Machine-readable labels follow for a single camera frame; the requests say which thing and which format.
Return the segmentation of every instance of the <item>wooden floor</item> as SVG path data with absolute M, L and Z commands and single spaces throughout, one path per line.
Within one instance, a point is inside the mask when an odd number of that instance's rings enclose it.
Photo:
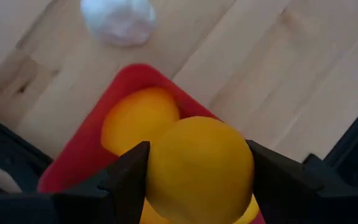
M 358 116 L 358 0 L 151 0 L 157 29 L 131 48 L 94 40 L 80 0 L 15 1 L 27 19 L 9 27 L 26 31 L 0 34 L 13 43 L 0 52 L 0 122 L 52 157 L 134 62 L 298 161 L 323 158 Z

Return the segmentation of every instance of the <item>white plastic bag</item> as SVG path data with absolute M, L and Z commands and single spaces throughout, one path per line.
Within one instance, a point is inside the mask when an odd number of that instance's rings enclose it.
M 116 45 L 143 44 L 155 27 L 148 0 L 81 0 L 81 11 L 96 38 Z

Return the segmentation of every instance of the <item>red plastic container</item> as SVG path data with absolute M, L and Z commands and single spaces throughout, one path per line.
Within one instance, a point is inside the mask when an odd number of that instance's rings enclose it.
M 118 157 L 101 145 L 101 127 L 109 110 L 123 97 L 152 86 L 166 89 L 175 99 L 180 117 L 217 117 L 149 65 L 134 64 L 123 68 L 86 117 L 62 153 L 41 176 L 39 192 L 59 192 L 91 177 Z M 261 214 L 253 223 L 265 223 Z

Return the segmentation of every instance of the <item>red tray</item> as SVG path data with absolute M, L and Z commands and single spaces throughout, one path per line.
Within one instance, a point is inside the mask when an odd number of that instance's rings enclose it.
M 62 153 L 41 176 L 39 192 L 59 192 L 91 177 L 118 157 L 101 145 L 101 127 L 109 110 L 123 97 L 152 86 L 166 89 L 175 99 L 180 118 L 217 117 L 149 65 L 134 64 L 123 68 L 86 117 Z M 259 214 L 253 223 L 264 223 Z

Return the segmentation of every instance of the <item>light wood surface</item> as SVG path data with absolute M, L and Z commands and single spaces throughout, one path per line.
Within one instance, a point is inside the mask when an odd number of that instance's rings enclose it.
M 0 122 L 56 157 L 116 72 L 137 62 L 298 161 L 326 156 L 357 118 L 358 0 L 151 2 L 157 28 L 130 48 L 94 40 L 79 0 L 43 2 L 0 63 Z

